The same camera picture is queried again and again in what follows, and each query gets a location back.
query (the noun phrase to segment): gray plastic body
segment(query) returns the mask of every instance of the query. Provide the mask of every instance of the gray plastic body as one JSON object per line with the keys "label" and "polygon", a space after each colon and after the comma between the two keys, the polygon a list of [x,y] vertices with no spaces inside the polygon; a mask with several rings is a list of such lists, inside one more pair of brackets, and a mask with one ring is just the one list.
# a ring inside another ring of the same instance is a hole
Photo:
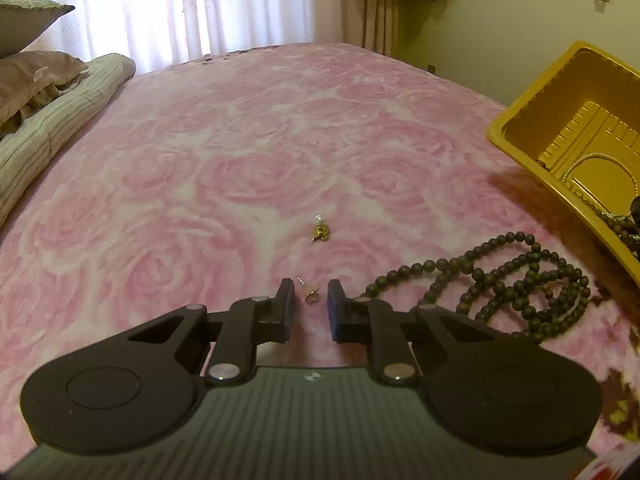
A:
{"label": "gray plastic body", "polygon": [[567,480],[586,448],[502,456],[444,430],[415,390],[365,368],[259,368],[213,388],[173,434],[140,449],[78,456],[39,446],[10,480]]}

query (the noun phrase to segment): yellow plastic tray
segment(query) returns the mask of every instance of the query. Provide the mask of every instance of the yellow plastic tray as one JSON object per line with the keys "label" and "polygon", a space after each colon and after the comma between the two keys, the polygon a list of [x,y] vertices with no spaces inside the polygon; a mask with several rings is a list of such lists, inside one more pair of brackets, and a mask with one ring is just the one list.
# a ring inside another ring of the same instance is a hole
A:
{"label": "yellow plastic tray", "polygon": [[583,200],[628,214],[640,194],[640,73],[577,41],[487,137],[560,196],[640,286],[640,262]]}

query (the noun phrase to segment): wall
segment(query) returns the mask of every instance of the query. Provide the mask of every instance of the wall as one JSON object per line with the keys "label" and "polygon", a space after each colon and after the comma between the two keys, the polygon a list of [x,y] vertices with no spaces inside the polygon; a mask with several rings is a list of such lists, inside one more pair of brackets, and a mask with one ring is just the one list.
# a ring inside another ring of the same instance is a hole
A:
{"label": "wall", "polygon": [[405,0],[394,56],[509,104],[575,40],[640,70],[640,0]]}

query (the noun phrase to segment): brown pillowcase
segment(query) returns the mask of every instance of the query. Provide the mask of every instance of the brown pillowcase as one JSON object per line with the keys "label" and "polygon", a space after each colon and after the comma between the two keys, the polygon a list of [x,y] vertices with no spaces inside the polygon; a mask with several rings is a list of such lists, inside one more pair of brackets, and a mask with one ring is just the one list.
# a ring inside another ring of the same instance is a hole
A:
{"label": "brown pillowcase", "polygon": [[20,52],[74,9],[51,0],[0,0],[0,57]]}
{"label": "brown pillowcase", "polygon": [[50,102],[46,94],[56,97],[52,85],[64,86],[85,69],[84,61],[64,52],[27,51],[0,59],[0,130],[32,99]]}

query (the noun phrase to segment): gold earring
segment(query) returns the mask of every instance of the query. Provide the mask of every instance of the gold earring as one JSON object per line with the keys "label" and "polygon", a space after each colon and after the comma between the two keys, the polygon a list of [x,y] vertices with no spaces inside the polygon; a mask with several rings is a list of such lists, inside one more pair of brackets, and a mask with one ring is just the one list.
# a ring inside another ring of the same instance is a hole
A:
{"label": "gold earring", "polygon": [[316,227],[314,227],[314,236],[311,241],[322,240],[325,242],[329,239],[329,236],[331,236],[331,229],[326,224],[324,216],[316,215]]}

